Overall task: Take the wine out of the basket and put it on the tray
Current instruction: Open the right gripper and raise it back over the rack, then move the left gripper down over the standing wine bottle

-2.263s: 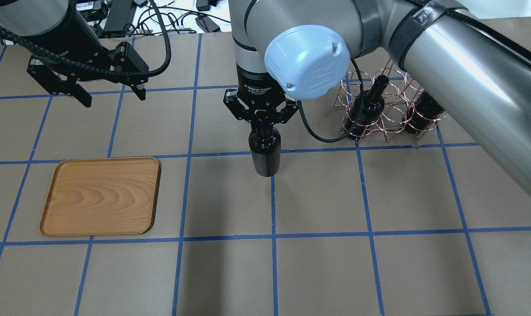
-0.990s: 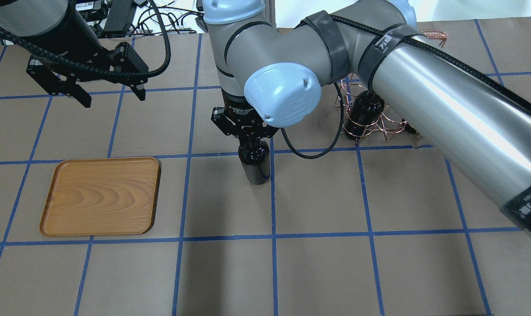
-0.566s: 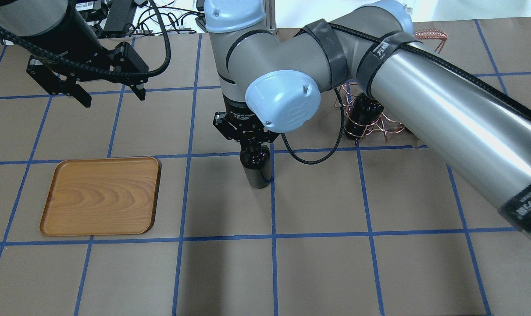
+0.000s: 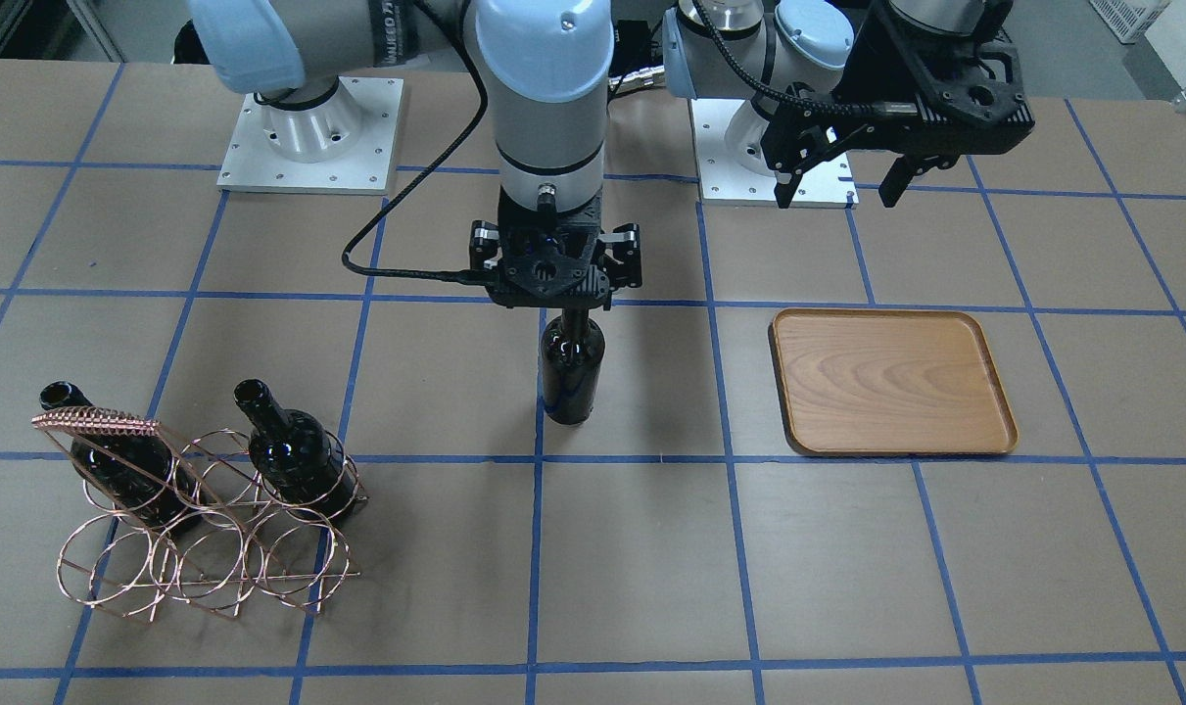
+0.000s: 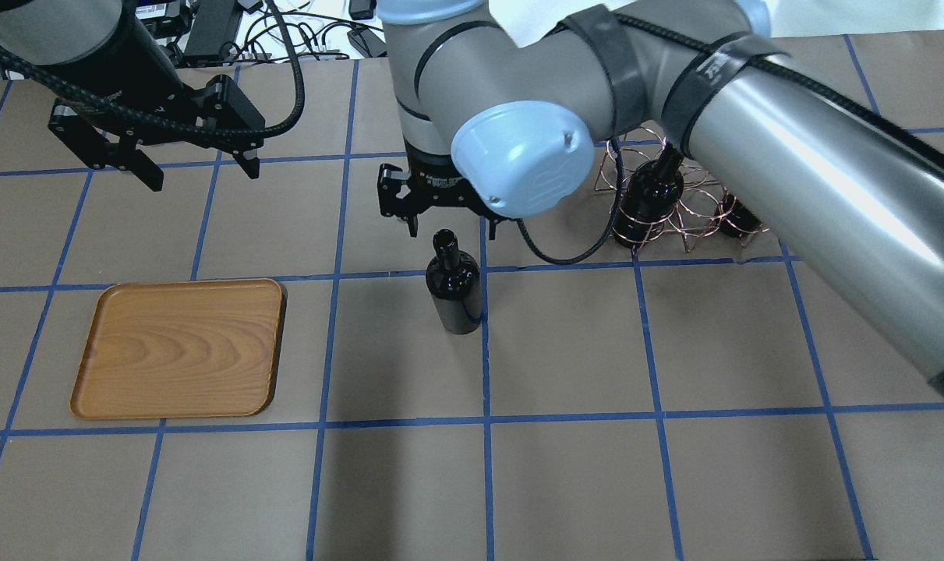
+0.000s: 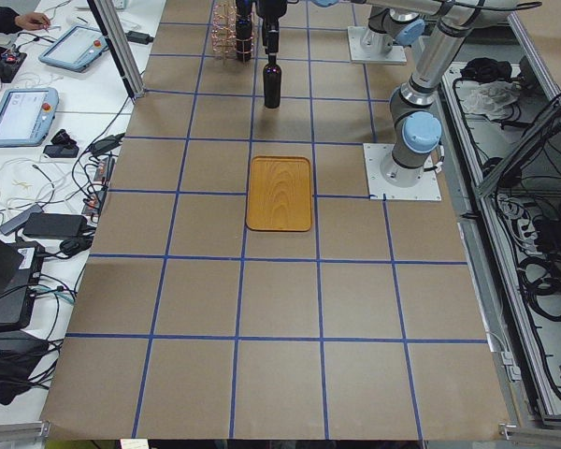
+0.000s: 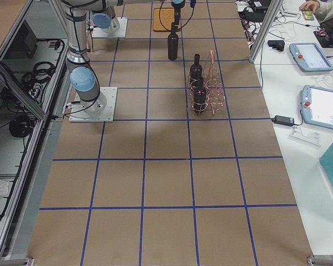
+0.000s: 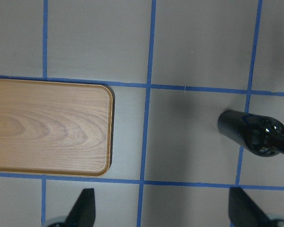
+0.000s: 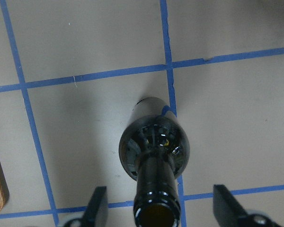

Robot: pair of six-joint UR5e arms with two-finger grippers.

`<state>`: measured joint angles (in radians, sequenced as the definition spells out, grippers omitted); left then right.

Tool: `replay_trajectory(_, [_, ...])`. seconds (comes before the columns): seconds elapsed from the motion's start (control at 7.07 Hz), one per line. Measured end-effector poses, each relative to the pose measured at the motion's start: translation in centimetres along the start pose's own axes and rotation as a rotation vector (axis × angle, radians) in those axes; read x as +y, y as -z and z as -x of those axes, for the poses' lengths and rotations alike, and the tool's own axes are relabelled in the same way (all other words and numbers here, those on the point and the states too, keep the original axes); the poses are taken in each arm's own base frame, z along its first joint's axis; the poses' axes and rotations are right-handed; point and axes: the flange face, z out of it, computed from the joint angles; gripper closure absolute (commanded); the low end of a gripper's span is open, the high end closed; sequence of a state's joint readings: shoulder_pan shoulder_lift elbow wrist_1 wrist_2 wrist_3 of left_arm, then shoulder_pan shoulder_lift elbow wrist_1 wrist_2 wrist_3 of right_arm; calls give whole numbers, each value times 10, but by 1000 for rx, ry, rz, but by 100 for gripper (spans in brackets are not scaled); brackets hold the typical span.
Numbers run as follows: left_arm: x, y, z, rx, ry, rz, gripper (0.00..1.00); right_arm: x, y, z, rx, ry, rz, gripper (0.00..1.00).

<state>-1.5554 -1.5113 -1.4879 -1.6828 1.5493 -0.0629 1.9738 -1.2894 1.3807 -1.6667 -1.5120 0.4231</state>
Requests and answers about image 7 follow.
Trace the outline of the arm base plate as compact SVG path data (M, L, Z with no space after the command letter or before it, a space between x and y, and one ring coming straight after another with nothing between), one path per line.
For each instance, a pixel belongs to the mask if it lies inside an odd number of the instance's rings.
M115 103L117 99L117 87L100 87L100 95L96 101L91 103L81 101L78 93L69 116L70 122L113 122Z
M127 33L127 17L115 17L108 26L94 25L92 32L93 39L119 39L125 38Z

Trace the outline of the person hand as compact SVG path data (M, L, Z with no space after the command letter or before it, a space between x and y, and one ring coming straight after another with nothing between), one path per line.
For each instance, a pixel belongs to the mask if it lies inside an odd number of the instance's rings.
M305 3L303 3L300 7L299 10L304 11L304 10L310 10L313 13L316 12L320 7L319 1L315 0L310 0Z

